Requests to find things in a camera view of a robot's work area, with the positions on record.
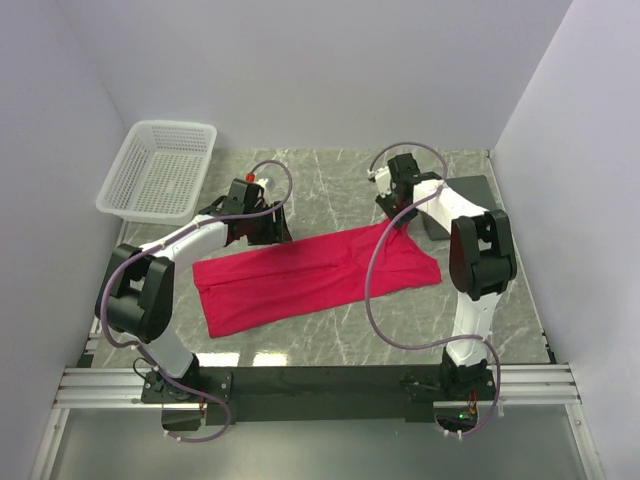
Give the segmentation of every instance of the white wall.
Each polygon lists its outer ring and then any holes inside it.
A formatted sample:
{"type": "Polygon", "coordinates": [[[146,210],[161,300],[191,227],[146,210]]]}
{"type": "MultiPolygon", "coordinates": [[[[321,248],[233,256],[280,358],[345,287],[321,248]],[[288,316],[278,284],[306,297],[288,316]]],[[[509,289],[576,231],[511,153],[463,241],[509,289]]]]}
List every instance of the white wall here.
{"type": "Polygon", "coordinates": [[[570,0],[58,0],[127,126],[219,146],[495,146],[570,0]]]}
{"type": "Polygon", "coordinates": [[[82,352],[118,223],[97,191],[124,127],[52,1],[0,7],[0,448],[26,478],[82,352]]]}
{"type": "Polygon", "coordinates": [[[575,0],[495,152],[609,478],[640,476],[640,2],[575,0]]]}

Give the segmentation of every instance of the perforated basket bottom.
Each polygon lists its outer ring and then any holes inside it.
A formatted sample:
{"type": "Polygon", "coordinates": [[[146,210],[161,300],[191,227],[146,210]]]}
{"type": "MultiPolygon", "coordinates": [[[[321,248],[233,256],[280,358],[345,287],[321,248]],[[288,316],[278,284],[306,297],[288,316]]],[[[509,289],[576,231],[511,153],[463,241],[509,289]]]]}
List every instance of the perforated basket bottom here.
{"type": "Polygon", "coordinates": [[[203,155],[156,153],[133,210],[169,215],[189,210],[203,161],[203,155]]]}

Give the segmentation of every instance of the pink fabric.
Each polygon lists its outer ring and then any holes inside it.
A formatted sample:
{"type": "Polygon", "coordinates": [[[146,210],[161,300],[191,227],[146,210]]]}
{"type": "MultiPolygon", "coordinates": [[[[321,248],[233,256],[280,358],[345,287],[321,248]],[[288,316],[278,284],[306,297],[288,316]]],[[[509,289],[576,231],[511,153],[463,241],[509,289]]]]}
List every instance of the pink fabric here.
{"type": "MultiPolygon", "coordinates": [[[[364,298],[364,278],[388,220],[198,262],[193,278],[209,335],[220,337],[364,298]]],[[[372,296],[441,280],[438,262],[394,230],[376,262],[372,296]]]]}

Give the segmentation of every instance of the marble surface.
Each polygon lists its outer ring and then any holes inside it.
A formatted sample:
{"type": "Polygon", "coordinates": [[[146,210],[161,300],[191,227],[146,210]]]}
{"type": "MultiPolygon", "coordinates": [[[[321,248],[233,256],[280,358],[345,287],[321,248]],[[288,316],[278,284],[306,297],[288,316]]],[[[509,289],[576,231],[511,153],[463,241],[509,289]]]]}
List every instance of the marble surface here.
{"type": "MultiPolygon", "coordinates": [[[[437,160],[428,152],[412,151],[422,171],[439,171],[437,160]]],[[[294,177],[294,192],[285,206],[294,239],[344,230],[384,219],[374,203],[375,187],[366,180],[374,150],[367,149],[279,149],[215,150],[204,182],[198,208],[227,192],[235,177],[243,178],[259,160],[275,158],[284,162],[294,177]]],[[[484,150],[443,151],[450,176],[486,175],[499,198],[490,161],[484,150]]],[[[285,191],[286,177],[275,166],[269,175],[276,182],[274,199],[285,191]]],[[[140,245],[156,240],[174,227],[133,223],[124,240],[140,245]]],[[[436,258],[443,282],[420,289],[400,291],[373,300],[375,317],[383,330],[404,343],[425,343],[451,333],[456,309],[456,290],[448,275],[448,241],[432,242],[419,219],[409,233],[416,243],[436,258]]],[[[246,240],[236,242],[213,256],[247,250],[246,240]]],[[[380,340],[371,329],[363,302],[345,305],[212,339],[206,324],[191,271],[176,279],[172,325],[187,348],[205,365],[345,365],[439,363],[441,350],[407,352],[380,340]]],[[[492,342],[505,363],[548,363],[544,337],[522,266],[496,310],[492,342]]],[[[116,351],[102,338],[94,367],[128,367],[135,358],[128,349],[116,351]]]]}

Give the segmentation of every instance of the laundry basket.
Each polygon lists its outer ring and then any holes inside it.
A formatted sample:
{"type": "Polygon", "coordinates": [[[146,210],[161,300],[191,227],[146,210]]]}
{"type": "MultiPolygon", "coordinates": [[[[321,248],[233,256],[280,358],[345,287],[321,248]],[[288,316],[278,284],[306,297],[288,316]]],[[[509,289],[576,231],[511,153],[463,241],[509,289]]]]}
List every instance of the laundry basket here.
{"type": "Polygon", "coordinates": [[[96,207],[132,222],[188,223],[216,135],[214,127],[201,123],[136,123],[109,170],[96,207]]]}

